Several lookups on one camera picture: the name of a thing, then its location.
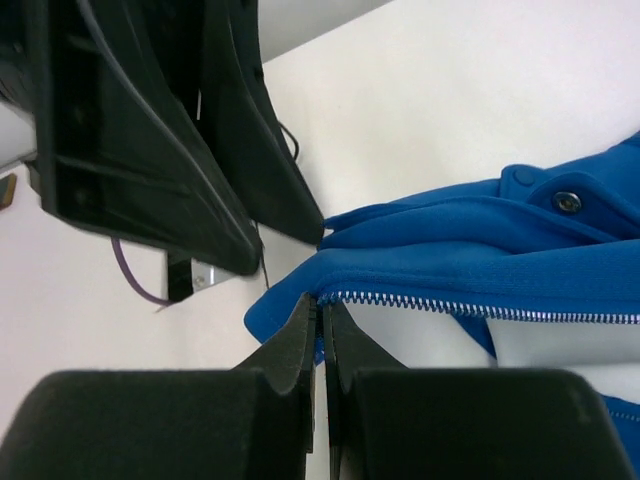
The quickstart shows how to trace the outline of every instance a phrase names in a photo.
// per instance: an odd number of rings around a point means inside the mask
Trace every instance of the blue jacket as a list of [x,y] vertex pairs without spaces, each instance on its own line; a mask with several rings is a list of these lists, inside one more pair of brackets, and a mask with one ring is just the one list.
[[[449,313],[489,351],[486,318],[640,324],[640,135],[555,168],[512,165],[499,179],[361,208],[326,227],[333,233],[318,253],[248,311],[261,342],[303,292],[321,305]],[[640,407],[605,401],[640,473]]]

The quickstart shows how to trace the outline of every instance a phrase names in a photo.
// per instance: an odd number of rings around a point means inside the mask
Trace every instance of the white table surface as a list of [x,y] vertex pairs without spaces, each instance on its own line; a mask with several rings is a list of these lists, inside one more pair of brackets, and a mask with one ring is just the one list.
[[[555,165],[633,133],[638,24],[635,0],[396,0],[269,62],[265,75],[328,216],[497,176],[510,163]],[[20,153],[30,131],[3,115],[0,151]],[[0,429],[50,371],[227,368],[257,348],[242,317],[262,278],[234,279],[156,312],[130,291],[105,239],[47,217],[20,187],[0,213]],[[312,253],[273,232],[264,241],[272,283]],[[159,293],[159,253],[127,254]],[[447,318],[407,317],[390,328],[362,313],[354,311],[363,328],[408,364],[486,363]],[[328,478],[319,373],[313,479]],[[615,393],[611,379],[598,370],[593,381]]]

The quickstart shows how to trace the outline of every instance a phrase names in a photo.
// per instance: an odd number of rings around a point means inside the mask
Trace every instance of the black plastic bracket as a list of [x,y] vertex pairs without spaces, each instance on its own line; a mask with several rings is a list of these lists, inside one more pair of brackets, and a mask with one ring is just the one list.
[[191,258],[176,253],[165,254],[165,280],[167,299],[179,303],[193,295],[193,270]]
[[259,267],[252,219],[319,243],[259,74],[256,2],[25,2],[45,211],[238,275]]
[[409,369],[344,305],[326,307],[323,320],[332,480],[635,478],[581,377]]

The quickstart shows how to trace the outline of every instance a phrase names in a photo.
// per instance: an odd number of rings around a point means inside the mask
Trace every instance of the silver zipper teeth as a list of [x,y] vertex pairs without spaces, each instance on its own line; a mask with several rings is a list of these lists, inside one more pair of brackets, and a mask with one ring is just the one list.
[[450,315],[464,315],[467,317],[495,318],[538,323],[604,323],[615,325],[637,325],[640,323],[640,315],[620,313],[535,312],[532,310],[490,307],[486,305],[424,299],[409,295],[361,292],[356,290],[332,292],[322,295],[319,300],[320,305],[338,302],[393,306],[399,308],[411,308],[413,310],[418,309],[447,313]]
[[628,420],[630,422],[640,423],[640,417],[637,415],[632,415],[631,413],[620,413],[620,412],[615,412],[613,410],[609,410],[609,415],[611,415],[614,418],[620,418],[622,420]]

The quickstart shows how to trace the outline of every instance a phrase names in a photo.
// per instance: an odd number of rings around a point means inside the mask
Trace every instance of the black cable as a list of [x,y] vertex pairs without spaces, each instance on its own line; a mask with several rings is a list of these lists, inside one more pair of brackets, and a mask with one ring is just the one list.
[[[260,227],[258,226],[258,222],[253,222],[253,224],[258,231],[258,236],[260,236]],[[264,275],[264,283],[267,285],[267,290],[269,290],[269,288],[271,288],[271,285],[269,284],[269,275],[267,274],[267,264],[264,261],[264,248],[262,249],[262,253],[260,254],[260,267],[262,268],[262,274]]]
[[293,133],[291,133],[291,131],[282,122],[278,122],[278,123],[280,124],[280,128],[282,129],[282,131],[293,142],[293,161],[296,162],[298,160],[298,157],[300,156],[300,143],[298,143],[298,139],[293,135]]

